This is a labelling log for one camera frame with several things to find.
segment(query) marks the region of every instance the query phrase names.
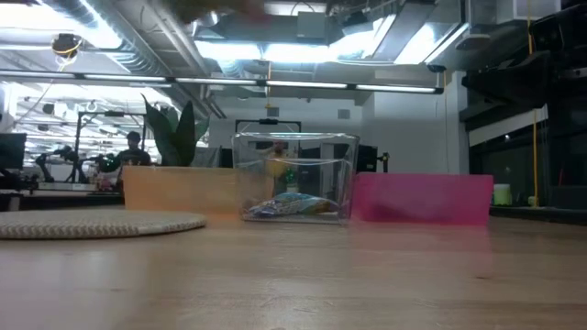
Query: woven placemat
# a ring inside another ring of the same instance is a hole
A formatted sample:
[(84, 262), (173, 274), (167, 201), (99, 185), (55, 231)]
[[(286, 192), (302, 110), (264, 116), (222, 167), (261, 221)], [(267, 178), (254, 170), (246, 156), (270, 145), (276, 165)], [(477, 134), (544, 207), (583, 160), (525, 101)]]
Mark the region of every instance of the woven placemat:
[(125, 210), (26, 211), (0, 213), (0, 239), (138, 237), (203, 227), (199, 214)]

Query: white wall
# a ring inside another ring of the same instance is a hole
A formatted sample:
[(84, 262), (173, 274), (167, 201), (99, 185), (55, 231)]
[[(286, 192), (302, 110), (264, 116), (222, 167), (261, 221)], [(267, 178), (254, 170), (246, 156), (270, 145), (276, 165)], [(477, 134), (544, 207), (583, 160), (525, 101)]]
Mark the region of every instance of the white wall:
[(375, 93), (363, 106), (361, 143), (390, 153), (389, 172), (467, 173), (468, 144), (458, 113), (466, 106), (461, 76), (455, 73), (446, 95)]
[[(219, 98), (216, 102), (227, 115), (228, 119), (212, 119), (210, 122), (210, 147), (231, 148), (231, 138), (235, 134), (237, 119), (265, 119), (267, 110), (265, 99), (249, 99), (239, 101), (236, 98)], [(305, 133), (349, 133), (360, 134), (361, 111), (353, 100), (326, 100), (281, 98), (271, 99), (271, 106), (280, 107), (279, 120), (301, 121), (302, 131)], [(350, 110), (350, 119), (338, 119), (338, 109)], [(253, 124), (246, 132), (288, 132), (286, 126), (260, 126)]]

